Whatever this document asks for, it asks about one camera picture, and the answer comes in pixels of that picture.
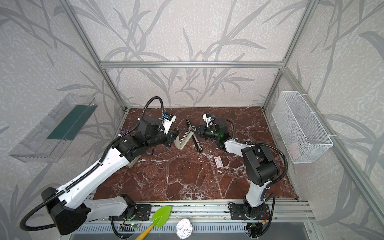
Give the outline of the white red staple box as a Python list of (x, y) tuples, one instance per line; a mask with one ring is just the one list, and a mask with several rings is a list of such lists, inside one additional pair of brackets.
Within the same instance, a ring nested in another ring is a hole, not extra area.
[(214, 160), (218, 169), (224, 167), (221, 157), (214, 157)]

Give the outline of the beige stapler black cap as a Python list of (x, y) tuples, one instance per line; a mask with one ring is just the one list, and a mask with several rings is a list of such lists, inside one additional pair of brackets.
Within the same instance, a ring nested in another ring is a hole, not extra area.
[(195, 127), (191, 126), (188, 128), (188, 130), (186, 131), (186, 133), (181, 139), (179, 139), (179, 136), (176, 137), (176, 139), (174, 140), (174, 143), (177, 149), (182, 150), (186, 146), (188, 141), (194, 135), (194, 129)]

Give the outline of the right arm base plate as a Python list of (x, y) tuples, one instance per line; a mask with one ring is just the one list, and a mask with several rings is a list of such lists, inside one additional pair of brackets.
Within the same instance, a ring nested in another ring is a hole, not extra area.
[(271, 215), (269, 206), (266, 203), (252, 208), (248, 203), (235, 204), (228, 203), (231, 220), (256, 220), (266, 222)]

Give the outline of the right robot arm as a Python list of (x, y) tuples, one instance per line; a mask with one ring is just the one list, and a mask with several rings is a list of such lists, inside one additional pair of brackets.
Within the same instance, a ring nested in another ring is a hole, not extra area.
[(201, 125), (196, 132), (204, 139), (216, 141), (221, 150), (243, 158), (247, 175), (251, 180), (243, 209), (249, 216), (259, 211), (268, 200), (265, 197), (268, 189), (281, 181), (288, 172), (289, 163), (285, 154), (265, 143), (234, 139), (229, 135), (226, 127), (215, 126), (212, 129)]

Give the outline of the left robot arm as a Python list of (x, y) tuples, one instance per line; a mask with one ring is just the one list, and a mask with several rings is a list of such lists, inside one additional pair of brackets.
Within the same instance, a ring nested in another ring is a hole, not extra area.
[[(135, 131), (134, 136), (130, 136), (129, 133), (119, 135), (108, 144), (101, 158), (84, 172), (57, 189), (49, 187), (44, 190), (42, 192), (44, 201), (22, 218), (20, 229), (34, 232), (57, 228), (61, 235), (68, 235), (86, 222), (123, 214), (129, 206), (128, 197), (101, 200), (95, 205), (87, 203), (87, 197), (119, 169), (135, 164), (147, 149), (158, 145), (170, 147), (177, 138), (179, 132), (171, 130), (176, 117), (165, 111), (161, 97), (155, 96), (149, 99), (143, 110), (147, 110), (154, 100), (160, 102), (161, 118), (145, 120), (144, 115), (141, 115), (138, 124), (132, 129)], [(53, 223), (29, 226), (27, 221), (42, 208), (47, 208)]]

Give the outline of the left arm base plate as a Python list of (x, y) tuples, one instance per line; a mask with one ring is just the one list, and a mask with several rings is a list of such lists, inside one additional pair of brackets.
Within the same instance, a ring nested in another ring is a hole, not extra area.
[(150, 219), (152, 205), (140, 204), (128, 206), (127, 209), (119, 216), (113, 216), (113, 221), (148, 221)]

